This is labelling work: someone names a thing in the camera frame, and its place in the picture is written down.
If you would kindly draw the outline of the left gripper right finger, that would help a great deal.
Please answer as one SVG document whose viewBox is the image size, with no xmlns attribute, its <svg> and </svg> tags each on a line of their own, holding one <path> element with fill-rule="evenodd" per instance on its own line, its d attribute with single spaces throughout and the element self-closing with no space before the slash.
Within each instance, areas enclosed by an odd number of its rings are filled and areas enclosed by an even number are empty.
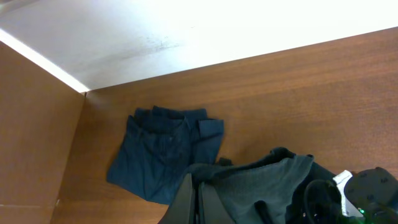
<svg viewBox="0 0 398 224">
<path fill-rule="evenodd" d="M 201 183 L 199 186 L 198 215 L 201 224 L 235 224 L 215 188 L 206 183 Z"/>
</svg>

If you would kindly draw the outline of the folded navy blue garment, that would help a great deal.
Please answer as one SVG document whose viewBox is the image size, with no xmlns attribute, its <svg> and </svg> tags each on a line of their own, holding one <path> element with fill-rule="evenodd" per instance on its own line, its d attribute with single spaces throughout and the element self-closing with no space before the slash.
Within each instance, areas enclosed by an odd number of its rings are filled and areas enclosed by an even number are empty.
<svg viewBox="0 0 398 224">
<path fill-rule="evenodd" d="M 127 119 L 106 180 L 146 201 L 168 205 L 190 165 L 216 162 L 223 135 L 224 121 L 209 118 L 205 109 L 138 108 Z"/>
</svg>

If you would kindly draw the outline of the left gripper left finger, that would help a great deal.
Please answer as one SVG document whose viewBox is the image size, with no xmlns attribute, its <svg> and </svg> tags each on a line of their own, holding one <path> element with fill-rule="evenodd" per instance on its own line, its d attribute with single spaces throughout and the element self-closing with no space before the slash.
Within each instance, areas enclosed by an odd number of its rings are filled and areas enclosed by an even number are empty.
<svg viewBox="0 0 398 224">
<path fill-rule="evenodd" d="M 194 224 L 195 222 L 195 189 L 192 175 L 187 174 L 159 224 Z"/>
</svg>

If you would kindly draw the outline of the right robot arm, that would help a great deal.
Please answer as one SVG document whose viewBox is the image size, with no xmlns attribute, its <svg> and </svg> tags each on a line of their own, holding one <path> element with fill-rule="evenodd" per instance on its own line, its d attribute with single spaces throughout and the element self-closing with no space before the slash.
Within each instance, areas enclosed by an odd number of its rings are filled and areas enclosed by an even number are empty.
<svg viewBox="0 0 398 224">
<path fill-rule="evenodd" d="M 387 170 L 376 167 L 353 174 L 344 193 L 365 224 L 397 224 L 397 179 Z"/>
</svg>

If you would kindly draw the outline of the dark green black t-shirt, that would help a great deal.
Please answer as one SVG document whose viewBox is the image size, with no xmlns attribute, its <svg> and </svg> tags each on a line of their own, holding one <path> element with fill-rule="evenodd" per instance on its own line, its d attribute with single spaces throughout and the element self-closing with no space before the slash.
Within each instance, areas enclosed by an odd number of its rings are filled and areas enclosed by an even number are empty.
<svg viewBox="0 0 398 224">
<path fill-rule="evenodd" d="M 312 155 L 296 155 L 278 147 L 264 158 L 243 166 L 193 164 L 186 169 L 194 188 L 212 185 L 235 223 L 308 223 L 304 191 L 314 180 L 331 180 L 333 173 Z"/>
</svg>

